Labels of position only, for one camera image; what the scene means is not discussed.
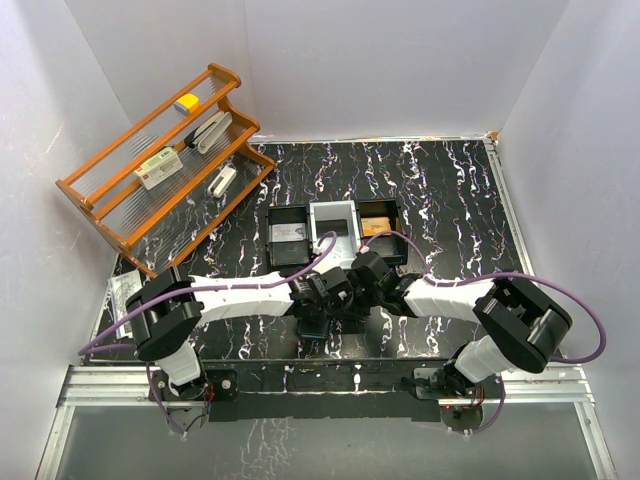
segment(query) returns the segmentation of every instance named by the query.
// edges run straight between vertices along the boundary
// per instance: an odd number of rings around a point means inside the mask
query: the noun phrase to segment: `white object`
[[[272,272],[261,277],[206,278],[194,276],[193,279],[193,286],[204,287],[211,285],[267,284],[281,280],[282,277],[278,272]],[[196,299],[204,303],[202,318],[198,325],[245,315],[281,316],[293,305],[290,295],[291,288],[286,283],[275,288],[198,292]]]
[[[267,284],[275,283],[282,277],[278,272],[269,275],[249,278],[206,278],[193,277],[193,287],[211,285],[239,284]],[[216,320],[242,317],[245,315],[272,315],[281,316],[293,305],[291,300],[291,288],[284,283],[278,287],[265,289],[228,289],[209,292],[198,292],[196,299],[204,304],[202,318],[198,326],[205,325]],[[200,376],[200,362],[193,347],[185,342],[180,349],[168,357],[157,360],[156,364],[164,370],[171,382],[175,385],[183,385]]]
[[[473,307],[476,300],[484,297],[492,287],[490,280],[463,287],[436,287],[424,280],[416,280],[407,289],[404,301],[418,317],[439,315],[477,323]]]
[[[278,223],[271,225],[271,236],[269,241],[273,243],[280,242],[299,242],[306,240],[307,225],[305,223]]]
[[[184,342],[177,352],[157,360],[158,366],[169,375],[174,385],[184,385],[200,376],[200,362],[189,342]]]
[[[318,263],[315,267],[314,267],[314,271],[318,272],[320,275],[322,275],[323,273],[328,272],[329,270],[331,270],[332,268],[335,267],[339,267],[340,266],[340,257],[332,257],[330,254],[327,255],[326,257],[324,257],[320,263]]]
[[[454,366],[473,383],[481,382],[489,375],[516,368],[489,336],[464,347]]]
[[[231,125],[232,121],[233,118],[229,112],[218,112],[198,127],[193,140],[198,146],[198,152],[203,155],[207,153]]]
[[[324,252],[331,244],[331,238],[327,237],[321,245],[318,244],[323,231],[338,230],[329,226],[323,226],[323,222],[343,221],[346,225],[346,232],[337,232],[338,238],[336,246],[326,259],[333,261],[345,270],[351,268],[351,264],[356,258],[356,253],[362,243],[360,239],[360,228],[358,227],[358,216],[356,204],[353,200],[339,202],[312,202],[309,204],[309,218],[311,223],[311,241],[313,242],[314,253]]]
[[[140,272],[134,270],[129,273],[111,277],[109,279],[109,289],[111,290],[111,305],[113,306],[113,322],[117,322],[127,314],[127,300],[131,295],[142,288]],[[122,325],[116,330],[116,337],[133,338],[131,323]]]
[[[147,190],[169,178],[182,168],[178,152],[173,147],[165,147],[135,169],[133,173]]]
[[[213,179],[213,182],[209,184],[207,193],[213,195],[215,198],[222,197],[237,174],[238,171],[235,168],[227,165],[220,171],[216,178]]]

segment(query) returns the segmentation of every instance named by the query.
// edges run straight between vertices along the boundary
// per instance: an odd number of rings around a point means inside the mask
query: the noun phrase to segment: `white box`
[[[164,147],[149,160],[144,162],[134,173],[147,190],[151,190],[160,182],[182,168],[178,152],[173,147]]]
[[[314,251],[319,253],[327,249],[331,239],[327,238],[320,246],[318,239],[324,231],[334,230],[338,234],[338,239],[327,258],[335,263],[334,266],[350,269],[362,242],[355,202],[353,200],[311,202],[309,217]]]

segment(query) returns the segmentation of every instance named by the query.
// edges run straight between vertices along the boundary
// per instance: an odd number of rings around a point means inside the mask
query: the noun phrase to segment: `black marble surface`
[[[440,279],[521,268],[484,144],[388,141],[268,144],[278,168],[184,262],[194,275],[266,272],[261,222],[269,205],[398,198],[405,231]],[[410,270],[422,266],[415,254]],[[118,260],[115,275],[131,270]],[[107,299],[98,331],[111,324]],[[484,334],[475,323],[395,317],[376,309],[362,322],[335,321],[326,343],[302,343],[290,317],[253,316],[211,322],[191,342],[203,360],[294,358],[446,358]],[[115,336],[107,343],[115,342]],[[130,352],[93,361],[131,361]]]

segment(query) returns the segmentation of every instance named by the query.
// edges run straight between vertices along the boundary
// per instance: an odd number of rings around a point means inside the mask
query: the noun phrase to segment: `small card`
[[[306,240],[306,225],[304,223],[283,223],[271,225],[271,241],[278,242],[298,242]]]
[[[370,217],[362,220],[362,234],[365,237],[373,237],[374,235],[391,230],[389,217]]]

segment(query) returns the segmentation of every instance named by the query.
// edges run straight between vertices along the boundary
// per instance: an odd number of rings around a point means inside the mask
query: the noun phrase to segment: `glass panel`
[[[57,478],[596,478],[573,404],[507,404],[468,441],[409,419],[198,426],[182,442],[155,408],[76,408]]]

